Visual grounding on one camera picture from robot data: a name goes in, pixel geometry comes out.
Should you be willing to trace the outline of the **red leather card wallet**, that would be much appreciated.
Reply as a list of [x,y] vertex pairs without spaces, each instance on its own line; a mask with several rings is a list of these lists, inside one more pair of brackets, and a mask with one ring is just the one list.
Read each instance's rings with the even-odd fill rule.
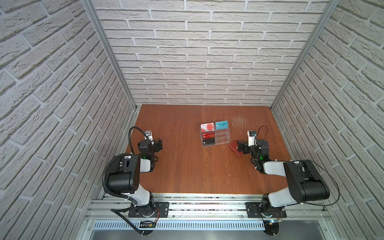
[[234,152],[238,157],[241,157],[243,155],[243,152],[239,151],[239,144],[238,141],[233,141],[229,144],[229,148]]

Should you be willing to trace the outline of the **clear acrylic card display stand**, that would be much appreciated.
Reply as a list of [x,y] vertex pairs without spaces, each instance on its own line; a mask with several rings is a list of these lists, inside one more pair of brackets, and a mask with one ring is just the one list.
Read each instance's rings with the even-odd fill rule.
[[203,147],[229,144],[231,141],[228,121],[201,124],[200,133]]

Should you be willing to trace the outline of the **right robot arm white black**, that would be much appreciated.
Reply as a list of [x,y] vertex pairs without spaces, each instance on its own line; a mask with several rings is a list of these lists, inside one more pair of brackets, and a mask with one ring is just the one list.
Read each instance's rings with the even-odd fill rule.
[[263,217],[282,217],[286,206],[329,198],[330,189],[311,160],[272,161],[264,141],[255,140],[250,146],[238,141],[237,145],[238,152],[251,155],[251,163],[259,173],[287,180],[286,188],[263,195],[258,206]]

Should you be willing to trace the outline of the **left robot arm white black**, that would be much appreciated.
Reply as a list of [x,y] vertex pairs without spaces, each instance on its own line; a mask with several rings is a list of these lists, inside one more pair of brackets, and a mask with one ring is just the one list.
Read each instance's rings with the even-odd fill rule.
[[139,153],[125,153],[113,157],[102,174],[105,193],[129,200],[132,207],[146,218],[157,211],[153,194],[140,185],[141,173],[153,172],[158,158],[155,153],[163,149],[161,139],[145,139],[138,143]]

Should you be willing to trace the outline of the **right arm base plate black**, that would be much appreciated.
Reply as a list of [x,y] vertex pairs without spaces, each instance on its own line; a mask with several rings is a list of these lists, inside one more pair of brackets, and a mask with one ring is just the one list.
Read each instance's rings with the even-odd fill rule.
[[248,218],[276,218],[284,219],[287,213],[284,207],[274,208],[262,206],[261,202],[246,202]]

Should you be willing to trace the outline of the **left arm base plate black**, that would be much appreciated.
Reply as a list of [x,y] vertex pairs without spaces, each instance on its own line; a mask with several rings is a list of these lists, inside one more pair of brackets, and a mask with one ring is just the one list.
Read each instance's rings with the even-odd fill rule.
[[169,213],[169,202],[155,202],[153,205],[134,207],[129,211],[129,218],[167,218]]

